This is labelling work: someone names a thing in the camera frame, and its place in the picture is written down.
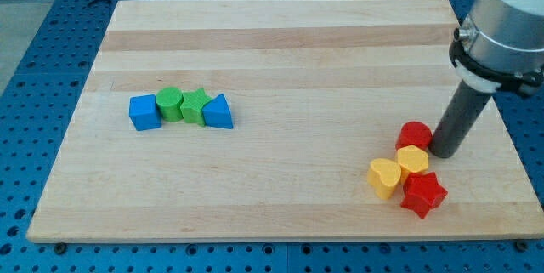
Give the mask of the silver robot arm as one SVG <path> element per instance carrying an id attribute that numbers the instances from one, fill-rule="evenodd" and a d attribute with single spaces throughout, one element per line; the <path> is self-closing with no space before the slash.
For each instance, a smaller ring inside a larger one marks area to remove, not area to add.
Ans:
<path id="1" fill-rule="evenodd" d="M 450 61 L 470 88 L 531 96 L 543 85 L 543 0 L 475 0 Z"/>

